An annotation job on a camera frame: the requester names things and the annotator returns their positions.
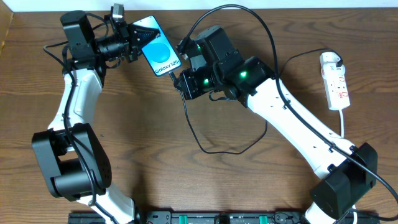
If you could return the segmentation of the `blue Galaxy smartphone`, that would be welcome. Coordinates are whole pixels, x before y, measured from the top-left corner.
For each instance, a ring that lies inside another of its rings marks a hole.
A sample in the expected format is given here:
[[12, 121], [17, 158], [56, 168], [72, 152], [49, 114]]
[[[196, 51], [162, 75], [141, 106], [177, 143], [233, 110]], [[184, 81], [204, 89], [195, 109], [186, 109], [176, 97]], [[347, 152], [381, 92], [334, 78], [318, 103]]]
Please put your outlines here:
[[182, 65], [174, 48], [164, 34], [161, 26], [154, 16], [148, 16], [134, 22], [134, 25], [158, 29], [160, 35], [142, 48], [143, 54], [147, 59], [155, 76], [160, 77], [172, 72]]

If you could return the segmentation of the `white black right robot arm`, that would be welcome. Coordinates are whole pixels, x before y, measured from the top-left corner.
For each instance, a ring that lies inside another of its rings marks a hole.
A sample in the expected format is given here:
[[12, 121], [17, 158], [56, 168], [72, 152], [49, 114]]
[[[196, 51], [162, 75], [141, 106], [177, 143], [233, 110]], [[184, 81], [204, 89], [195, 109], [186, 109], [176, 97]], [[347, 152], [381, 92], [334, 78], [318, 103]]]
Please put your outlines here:
[[355, 146], [324, 125], [261, 59], [243, 59], [221, 27], [184, 38], [177, 50], [190, 62], [174, 83], [185, 100], [222, 91], [270, 122], [309, 163], [320, 181], [310, 192], [306, 221], [336, 223], [375, 186], [376, 150]]

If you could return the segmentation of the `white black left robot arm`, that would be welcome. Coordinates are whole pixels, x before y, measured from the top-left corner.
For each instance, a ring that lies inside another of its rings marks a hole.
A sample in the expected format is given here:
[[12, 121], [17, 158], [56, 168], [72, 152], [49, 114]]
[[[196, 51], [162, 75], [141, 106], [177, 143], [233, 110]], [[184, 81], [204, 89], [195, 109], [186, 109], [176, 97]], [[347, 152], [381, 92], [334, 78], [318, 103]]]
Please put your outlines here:
[[90, 17], [71, 11], [60, 18], [67, 38], [58, 60], [65, 88], [57, 114], [45, 131], [33, 135], [32, 148], [53, 197], [87, 205], [106, 223], [145, 223], [133, 199], [113, 183], [110, 161], [92, 124], [107, 70], [122, 60], [137, 60], [162, 30], [127, 23], [123, 7], [115, 4], [100, 19], [104, 36], [96, 37]]

